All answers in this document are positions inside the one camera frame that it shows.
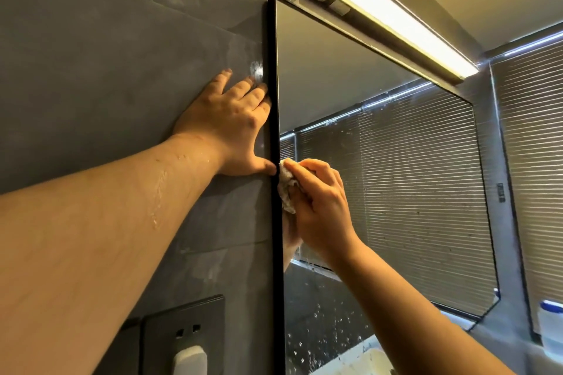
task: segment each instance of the plastic bottle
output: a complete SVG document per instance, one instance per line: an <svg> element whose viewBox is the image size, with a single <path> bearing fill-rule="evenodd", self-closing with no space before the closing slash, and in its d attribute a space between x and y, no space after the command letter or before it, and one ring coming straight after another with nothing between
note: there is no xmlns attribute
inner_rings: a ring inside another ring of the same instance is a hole
<svg viewBox="0 0 563 375"><path fill-rule="evenodd" d="M555 301L542 301L538 318L545 355L563 364L563 305Z"/></svg>

